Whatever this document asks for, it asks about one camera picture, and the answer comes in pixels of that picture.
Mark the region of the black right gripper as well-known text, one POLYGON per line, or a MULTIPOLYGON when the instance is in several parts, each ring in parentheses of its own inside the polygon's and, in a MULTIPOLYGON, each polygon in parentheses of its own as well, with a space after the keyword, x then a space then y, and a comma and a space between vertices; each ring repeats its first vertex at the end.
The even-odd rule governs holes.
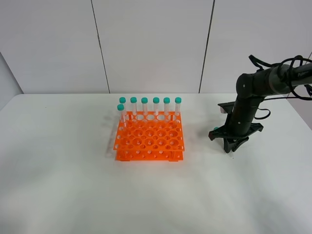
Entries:
POLYGON ((222 138, 224 152, 235 152, 249 140, 250 135, 263 130, 262 124, 253 123, 259 105, 259 102, 220 103, 219 107, 227 114, 227 118, 223 126, 209 132, 209 139, 222 138))

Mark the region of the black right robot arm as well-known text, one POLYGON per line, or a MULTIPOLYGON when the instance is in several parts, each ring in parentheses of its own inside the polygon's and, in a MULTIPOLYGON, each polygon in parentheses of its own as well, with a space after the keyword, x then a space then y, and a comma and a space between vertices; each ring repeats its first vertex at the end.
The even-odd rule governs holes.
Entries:
POLYGON ((267 96, 287 94, 299 85, 312 83, 312 65, 292 68, 281 65, 254 74, 242 74, 236 82, 237 97, 234 102, 220 103, 227 114, 225 124, 209 132, 209 139, 223 139, 224 151, 235 152, 249 140, 249 136, 262 131, 260 123, 253 123, 256 111, 267 96))

